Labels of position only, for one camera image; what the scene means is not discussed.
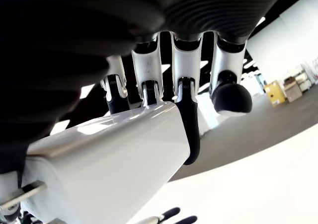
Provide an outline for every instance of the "black rubber fingertip pad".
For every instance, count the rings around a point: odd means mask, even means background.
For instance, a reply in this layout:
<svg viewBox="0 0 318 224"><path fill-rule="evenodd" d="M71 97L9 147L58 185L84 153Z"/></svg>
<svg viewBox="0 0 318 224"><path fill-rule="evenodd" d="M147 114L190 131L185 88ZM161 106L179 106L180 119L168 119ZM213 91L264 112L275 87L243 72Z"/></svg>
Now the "black rubber fingertip pad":
<svg viewBox="0 0 318 224"><path fill-rule="evenodd" d="M182 219L175 224L192 224L195 223L198 220L197 216L190 216L188 218Z"/></svg>
<svg viewBox="0 0 318 224"><path fill-rule="evenodd" d="M190 156L185 161L185 165L190 165L199 156L200 153L200 133L198 124L198 103L194 102L191 97L184 97L180 102L176 103L178 107L184 129L190 146Z"/></svg>
<svg viewBox="0 0 318 224"><path fill-rule="evenodd" d="M180 208L172 208L172 209L166 211L165 213L162 214L164 216L164 218L161 221L163 222L165 220L168 220L169 218L172 218L173 216L179 214L180 211L181 211Z"/></svg>
<svg viewBox="0 0 318 224"><path fill-rule="evenodd" d="M220 84L217 86L212 93L211 100L216 112L249 113L253 106L248 90L236 83Z"/></svg>

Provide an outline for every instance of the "ceiling light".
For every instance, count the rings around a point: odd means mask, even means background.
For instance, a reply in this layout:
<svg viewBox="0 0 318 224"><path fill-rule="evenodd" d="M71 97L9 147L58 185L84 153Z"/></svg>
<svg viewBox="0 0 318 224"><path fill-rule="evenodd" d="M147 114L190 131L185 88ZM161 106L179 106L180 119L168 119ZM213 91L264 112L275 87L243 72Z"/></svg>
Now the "ceiling light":
<svg viewBox="0 0 318 224"><path fill-rule="evenodd" d="M168 68L170 68L170 64L162 64L161 65L161 71L164 73Z"/></svg>
<svg viewBox="0 0 318 224"><path fill-rule="evenodd" d="M52 131L50 132L50 136L65 130L69 123L70 120L60 121L56 123Z"/></svg>
<svg viewBox="0 0 318 224"><path fill-rule="evenodd" d="M261 23L263 23L265 21L265 17L262 17L260 20L259 20L259 22L257 23L257 25L256 26L259 26Z"/></svg>
<svg viewBox="0 0 318 224"><path fill-rule="evenodd" d="M202 87L199 88L198 92L202 92L204 89L207 89L210 86L210 83L204 84Z"/></svg>
<svg viewBox="0 0 318 224"><path fill-rule="evenodd" d="M200 62L200 69L206 66L209 63L209 61L201 61Z"/></svg>
<svg viewBox="0 0 318 224"><path fill-rule="evenodd" d="M79 98L83 99L83 98L87 97L89 92L92 90L93 86L94 86L94 84L88 85L88 86L83 86L81 88L81 93L80 93L80 97Z"/></svg>
<svg viewBox="0 0 318 224"><path fill-rule="evenodd" d="M243 68L248 69L248 68L249 68L250 66L252 66L253 64L255 64L255 61L254 61L254 60L252 60L252 61L250 61L248 64L244 65Z"/></svg>

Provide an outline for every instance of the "white wall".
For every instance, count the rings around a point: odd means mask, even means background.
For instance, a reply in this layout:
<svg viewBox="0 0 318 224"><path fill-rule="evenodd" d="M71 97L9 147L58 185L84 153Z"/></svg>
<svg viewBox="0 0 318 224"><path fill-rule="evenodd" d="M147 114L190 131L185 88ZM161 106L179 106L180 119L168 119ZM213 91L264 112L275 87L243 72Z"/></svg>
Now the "white wall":
<svg viewBox="0 0 318 224"><path fill-rule="evenodd" d="M226 166L167 183L129 222L180 207L198 224L317 224L318 125Z"/></svg>
<svg viewBox="0 0 318 224"><path fill-rule="evenodd" d="M247 42L267 83L318 57L318 0L299 0Z"/></svg>
<svg viewBox="0 0 318 224"><path fill-rule="evenodd" d="M227 116L220 115L215 111L208 92L205 92L201 95L197 95L196 98L198 100L198 110L200 110L202 116L204 117L210 129L217 127L220 123L228 119Z"/></svg>
<svg viewBox="0 0 318 224"><path fill-rule="evenodd" d="M252 97L257 94L264 94L263 89L259 85L254 75L251 77L245 78L243 81L240 81L240 84L248 90L248 92L250 93Z"/></svg>

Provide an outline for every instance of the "metal bracket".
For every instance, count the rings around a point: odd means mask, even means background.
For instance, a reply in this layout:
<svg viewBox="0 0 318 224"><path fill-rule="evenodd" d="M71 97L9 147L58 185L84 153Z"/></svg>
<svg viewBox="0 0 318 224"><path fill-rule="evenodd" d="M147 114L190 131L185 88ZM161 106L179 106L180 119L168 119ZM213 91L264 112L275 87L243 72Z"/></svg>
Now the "metal bracket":
<svg viewBox="0 0 318 224"><path fill-rule="evenodd" d="M18 190L0 197L0 211L9 209L14 205L18 205L21 201L32 197L33 195L45 190L46 184L42 181L35 181Z"/></svg>

